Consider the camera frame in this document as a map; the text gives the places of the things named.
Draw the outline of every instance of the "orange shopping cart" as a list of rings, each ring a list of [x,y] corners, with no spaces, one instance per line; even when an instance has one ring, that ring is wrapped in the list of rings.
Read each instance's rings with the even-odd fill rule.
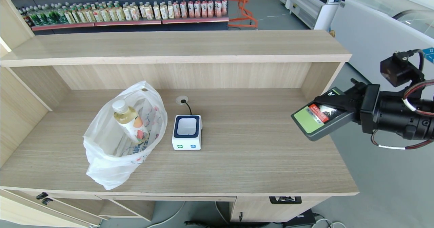
[[[258,21],[253,17],[253,13],[245,8],[249,0],[230,0],[237,2],[237,18],[229,19],[229,27],[253,27],[258,29]]]

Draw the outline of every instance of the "plastic bag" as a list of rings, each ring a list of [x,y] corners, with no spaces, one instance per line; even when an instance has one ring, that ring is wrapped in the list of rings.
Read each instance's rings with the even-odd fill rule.
[[[141,146],[134,146],[113,117],[117,100],[125,100],[142,118],[149,140]],[[146,81],[131,86],[106,103],[85,132],[86,174],[106,190],[122,185],[160,142],[166,126],[167,112],[158,92]]]

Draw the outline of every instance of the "drawer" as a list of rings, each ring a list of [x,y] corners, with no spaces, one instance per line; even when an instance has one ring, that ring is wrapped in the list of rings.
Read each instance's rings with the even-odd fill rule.
[[[287,222],[329,197],[302,197],[300,204],[272,204],[269,197],[237,197],[230,202],[231,222]]]
[[[236,197],[186,197],[186,196],[117,196],[97,195],[106,200],[144,200],[144,201],[204,201],[204,202],[234,202]]]

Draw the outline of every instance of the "floor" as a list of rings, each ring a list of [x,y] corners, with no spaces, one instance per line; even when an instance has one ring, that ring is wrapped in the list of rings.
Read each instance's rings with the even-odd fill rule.
[[[233,4],[230,5],[231,12],[234,12],[233,6]],[[293,15],[289,15],[288,10],[283,6],[282,3],[280,3],[279,0],[251,0],[251,2],[248,4],[248,9],[251,10],[254,13],[255,18],[258,19],[259,30],[307,29],[302,21]],[[346,64],[337,76],[333,86],[338,86],[341,90],[346,90],[352,86],[351,82],[349,81],[350,78],[365,81],[357,71]],[[371,181],[371,177],[373,177],[375,178],[375,183],[382,183],[381,175],[378,175],[378,173],[381,173],[381,170],[378,170],[379,168],[370,168],[369,166],[366,166],[366,163],[364,162],[370,161],[370,163],[375,166],[375,164],[377,164],[375,154],[378,153],[369,153],[370,149],[374,149],[374,147],[369,148],[372,146],[369,142],[369,135],[362,134],[360,131],[360,126],[350,123],[346,127],[342,127],[336,132],[333,132],[331,136],[336,144],[336,147],[341,153],[343,160],[346,162],[355,182],[359,186],[361,194],[358,194],[354,197],[332,197],[317,205],[315,208],[313,208],[313,211],[322,214],[332,221],[342,221],[348,228],[428,227],[420,224],[419,226],[412,226],[409,223],[402,221],[394,221],[395,216],[400,216],[403,217],[402,219],[405,219],[405,215],[392,214],[389,213],[389,211],[387,211],[386,216],[382,215],[382,212],[384,214],[384,210],[387,210],[389,207],[382,206],[383,202],[380,200],[388,195],[389,190],[383,190],[380,188],[381,184],[375,185]],[[381,195],[376,196],[373,194],[376,192],[372,190],[372,186],[375,186],[377,189],[380,188],[380,191],[382,191]],[[150,224],[167,219],[169,216],[174,214],[181,205],[182,202],[157,202],[152,222],[146,222],[142,219],[112,218],[109,221],[103,221],[101,228],[146,228]],[[219,207],[226,219],[228,219],[228,203],[219,203]],[[210,225],[224,224],[214,206],[214,202],[186,202],[186,205],[174,219],[165,224],[157,226],[157,228],[185,227],[183,222],[187,220],[198,220],[209,223]],[[31,228],[5,221],[0,221],[0,227]],[[267,228],[278,227],[281,227],[281,225],[270,224],[267,226]],[[325,223],[315,226],[315,228],[326,227],[327,225]]]

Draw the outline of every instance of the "bottle cap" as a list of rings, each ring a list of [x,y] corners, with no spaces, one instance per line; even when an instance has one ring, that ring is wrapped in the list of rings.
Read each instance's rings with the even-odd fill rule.
[[[128,105],[124,100],[115,101],[112,105],[113,110],[118,114],[124,114],[128,111]]]

